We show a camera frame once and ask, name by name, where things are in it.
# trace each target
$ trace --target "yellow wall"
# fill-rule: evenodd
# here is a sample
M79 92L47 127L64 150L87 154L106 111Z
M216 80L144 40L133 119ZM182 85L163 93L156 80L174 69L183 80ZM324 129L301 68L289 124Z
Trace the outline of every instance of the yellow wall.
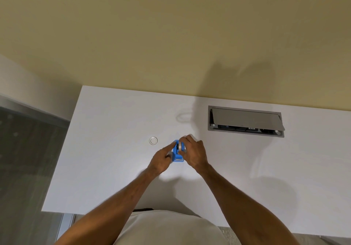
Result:
M0 53L81 84L351 110L351 0L0 0Z

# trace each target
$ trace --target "white wall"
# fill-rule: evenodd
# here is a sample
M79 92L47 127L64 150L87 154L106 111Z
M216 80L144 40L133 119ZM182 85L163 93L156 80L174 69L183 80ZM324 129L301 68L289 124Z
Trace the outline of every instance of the white wall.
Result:
M71 120L76 100L58 87L0 55L0 95L36 110Z

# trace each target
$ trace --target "white shirt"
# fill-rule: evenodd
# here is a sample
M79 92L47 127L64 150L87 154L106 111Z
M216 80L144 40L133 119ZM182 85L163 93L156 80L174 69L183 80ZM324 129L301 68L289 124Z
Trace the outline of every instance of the white shirt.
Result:
M133 212L114 245L228 244L222 231L208 220L176 212Z

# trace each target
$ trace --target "white table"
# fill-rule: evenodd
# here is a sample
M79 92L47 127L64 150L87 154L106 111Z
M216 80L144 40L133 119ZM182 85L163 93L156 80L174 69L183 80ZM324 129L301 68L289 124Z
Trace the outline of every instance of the white table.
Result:
M208 131L209 105L281 112L285 137ZM132 181L157 150L191 133L220 174L292 232L351 237L350 123L348 111L84 86L42 210L87 213ZM228 226L186 162L172 163L137 207Z

